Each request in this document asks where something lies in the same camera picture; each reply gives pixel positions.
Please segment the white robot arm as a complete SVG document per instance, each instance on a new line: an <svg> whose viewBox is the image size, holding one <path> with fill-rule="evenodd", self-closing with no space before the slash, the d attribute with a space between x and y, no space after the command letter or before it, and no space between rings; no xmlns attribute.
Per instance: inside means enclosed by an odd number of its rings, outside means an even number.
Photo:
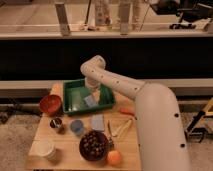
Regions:
<svg viewBox="0 0 213 171"><path fill-rule="evenodd" d="M103 84L135 102L142 171L191 171L191 163L173 91L159 83L122 76L105 69L103 57L84 62L80 71L92 90Z"/></svg>

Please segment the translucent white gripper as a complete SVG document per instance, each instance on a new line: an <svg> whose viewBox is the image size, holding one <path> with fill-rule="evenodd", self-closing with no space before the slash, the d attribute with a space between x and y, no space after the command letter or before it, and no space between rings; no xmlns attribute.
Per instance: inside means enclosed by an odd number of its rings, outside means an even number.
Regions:
<svg viewBox="0 0 213 171"><path fill-rule="evenodd" d="M85 86L90 90L94 100L98 102L100 100L100 83L90 79L85 79Z"/></svg>

